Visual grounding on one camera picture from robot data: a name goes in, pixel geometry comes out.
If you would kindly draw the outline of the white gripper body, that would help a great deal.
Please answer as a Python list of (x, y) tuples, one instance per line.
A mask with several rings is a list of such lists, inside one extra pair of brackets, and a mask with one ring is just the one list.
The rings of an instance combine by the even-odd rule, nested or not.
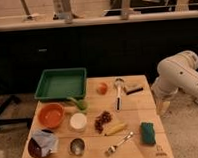
[(153, 97), (155, 98), (156, 105), (163, 104), (165, 101), (169, 101), (171, 94), (161, 90), (158, 86), (152, 87), (151, 91), (153, 93)]

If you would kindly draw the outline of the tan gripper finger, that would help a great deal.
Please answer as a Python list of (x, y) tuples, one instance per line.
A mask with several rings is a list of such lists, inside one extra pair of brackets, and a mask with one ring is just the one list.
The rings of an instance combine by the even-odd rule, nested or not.
[(158, 110), (157, 110), (157, 114), (158, 115), (164, 115), (164, 113), (167, 111), (167, 109), (170, 106), (170, 102), (169, 101), (165, 101), (163, 103), (160, 103), (158, 105)]

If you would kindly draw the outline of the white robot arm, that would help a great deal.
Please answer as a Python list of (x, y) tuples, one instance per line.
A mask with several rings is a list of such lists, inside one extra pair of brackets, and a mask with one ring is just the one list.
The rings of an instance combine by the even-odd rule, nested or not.
[(198, 56), (193, 51), (181, 51), (166, 57), (157, 65), (158, 77), (151, 86), (159, 115), (168, 109), (178, 89), (195, 98), (198, 104)]

